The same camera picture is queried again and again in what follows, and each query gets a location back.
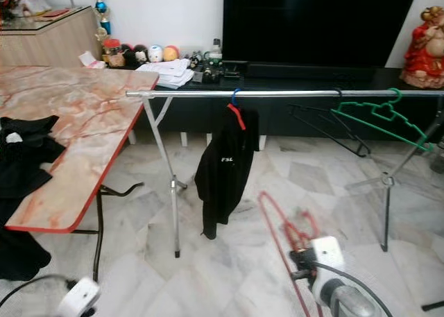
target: black clothing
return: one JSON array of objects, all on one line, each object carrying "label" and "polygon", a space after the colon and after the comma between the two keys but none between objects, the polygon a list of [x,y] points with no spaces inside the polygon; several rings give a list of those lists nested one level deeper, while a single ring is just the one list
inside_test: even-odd
[{"label": "black clothing", "polygon": [[[24,197],[51,179],[40,165],[54,162],[65,149],[48,136],[57,120],[57,116],[37,121],[0,118],[0,279],[32,279],[51,261],[29,233],[3,226]],[[21,141],[7,142],[13,133]]]},{"label": "black clothing", "polygon": [[259,150],[257,112],[240,109],[240,113],[246,129],[227,109],[223,127],[203,153],[194,178],[203,200],[203,234],[209,239],[216,238],[216,224],[227,224],[241,201],[254,151]]}]

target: stack of papers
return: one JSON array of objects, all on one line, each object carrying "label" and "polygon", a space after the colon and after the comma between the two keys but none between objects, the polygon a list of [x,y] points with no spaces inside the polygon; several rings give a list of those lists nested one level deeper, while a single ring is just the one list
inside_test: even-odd
[{"label": "stack of papers", "polygon": [[193,78],[194,72],[187,69],[188,59],[176,59],[172,62],[147,62],[136,71],[158,72],[159,86],[178,89]]}]

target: red collar trim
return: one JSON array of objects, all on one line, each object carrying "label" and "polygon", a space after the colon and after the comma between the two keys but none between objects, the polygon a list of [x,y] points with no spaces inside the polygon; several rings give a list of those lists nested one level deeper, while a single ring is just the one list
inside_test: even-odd
[{"label": "red collar trim", "polygon": [[229,104],[228,105],[228,107],[229,107],[229,109],[231,110],[231,111],[233,111],[235,114],[236,114],[236,116],[237,116],[237,121],[239,122],[239,125],[241,126],[241,129],[243,130],[243,131],[245,131],[246,129],[247,129],[247,127],[245,127],[245,124],[244,124],[244,121],[242,120],[242,116],[241,116],[241,113],[240,113],[240,111],[239,111],[239,109],[237,109],[235,106],[233,106],[233,104]]}]

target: green hanger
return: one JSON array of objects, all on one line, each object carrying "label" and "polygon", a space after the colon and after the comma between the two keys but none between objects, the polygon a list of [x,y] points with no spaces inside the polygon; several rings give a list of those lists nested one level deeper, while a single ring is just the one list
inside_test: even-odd
[{"label": "green hanger", "polygon": [[[393,104],[398,103],[399,101],[401,101],[401,98],[402,98],[401,91],[396,89],[396,88],[389,88],[389,90],[393,90],[398,95],[398,97],[395,98],[392,101],[384,102],[383,104],[374,104],[374,103],[369,103],[369,102],[363,102],[363,103],[359,103],[359,102],[342,102],[337,109],[331,109],[331,111],[333,111],[335,114],[341,114],[342,116],[345,116],[347,118],[353,119],[354,121],[358,121],[359,123],[363,123],[363,124],[365,124],[367,126],[370,126],[371,128],[374,128],[376,130],[384,132],[384,133],[386,133],[388,135],[391,135],[392,137],[398,138],[398,139],[400,139],[400,140],[402,140],[402,141],[404,141],[404,142],[406,142],[408,144],[411,144],[413,146],[417,146],[419,149],[422,149],[423,151],[431,151],[433,149],[433,146],[431,144],[429,144],[428,147],[424,146],[424,143],[427,141],[426,134],[421,129],[419,129],[419,127],[416,126],[415,124],[409,123],[409,120],[405,116],[402,116],[399,112],[396,112],[393,109]],[[363,121],[362,119],[350,116],[349,114],[346,114],[346,113],[342,112],[343,107],[346,106],[346,105],[353,105],[353,106],[356,106],[356,107],[365,107],[365,106],[371,107],[372,108],[371,113],[372,113],[373,116],[376,116],[376,117],[378,117],[380,119],[384,119],[386,121],[393,121],[395,118],[400,118],[401,120],[404,121],[404,123],[408,127],[413,128],[414,130],[416,130],[416,132],[418,132],[418,134],[420,135],[420,139],[417,142],[413,142],[411,140],[405,139],[404,137],[396,135],[395,133],[393,133],[391,131],[388,131],[388,130],[385,130],[383,128],[380,128],[379,126],[376,126],[374,124],[368,123],[367,121]],[[390,110],[390,113],[392,114],[390,117],[385,117],[385,116],[383,116],[381,114],[378,114],[376,112],[376,110],[384,108],[384,107],[387,107]]]}]

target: television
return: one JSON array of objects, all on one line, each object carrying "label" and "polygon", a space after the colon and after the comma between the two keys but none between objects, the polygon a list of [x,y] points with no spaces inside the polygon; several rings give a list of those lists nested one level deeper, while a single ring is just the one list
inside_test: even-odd
[{"label": "television", "polygon": [[224,0],[223,59],[383,67],[412,1]]}]

